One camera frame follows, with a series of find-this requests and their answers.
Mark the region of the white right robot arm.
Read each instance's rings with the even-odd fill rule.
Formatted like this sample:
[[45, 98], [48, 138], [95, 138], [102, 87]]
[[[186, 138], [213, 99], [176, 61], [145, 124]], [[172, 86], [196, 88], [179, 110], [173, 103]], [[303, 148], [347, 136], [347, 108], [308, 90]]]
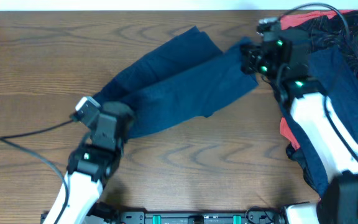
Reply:
[[358, 223], [358, 143], [310, 75], [306, 50], [283, 39], [241, 46], [242, 71], [267, 78], [279, 105], [316, 150], [329, 182], [319, 202], [289, 205], [275, 223]]

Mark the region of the navy blue shorts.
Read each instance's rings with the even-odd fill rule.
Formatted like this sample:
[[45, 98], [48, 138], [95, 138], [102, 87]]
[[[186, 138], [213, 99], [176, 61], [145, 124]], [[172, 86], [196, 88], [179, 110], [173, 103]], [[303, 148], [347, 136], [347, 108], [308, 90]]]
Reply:
[[120, 101], [135, 112], [131, 139], [154, 134], [196, 116], [209, 117], [257, 87], [241, 70], [243, 38], [222, 52], [192, 27], [118, 73], [94, 99]]

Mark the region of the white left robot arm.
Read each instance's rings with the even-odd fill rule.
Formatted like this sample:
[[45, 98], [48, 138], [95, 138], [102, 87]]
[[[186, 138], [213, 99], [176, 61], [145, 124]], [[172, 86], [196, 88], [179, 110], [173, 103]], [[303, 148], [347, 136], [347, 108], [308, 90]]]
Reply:
[[100, 105], [84, 98], [70, 118], [83, 123], [89, 132], [69, 155], [64, 183], [42, 223], [84, 223], [91, 215], [111, 223], [114, 215], [102, 213], [96, 202], [119, 167], [135, 113], [124, 103]]

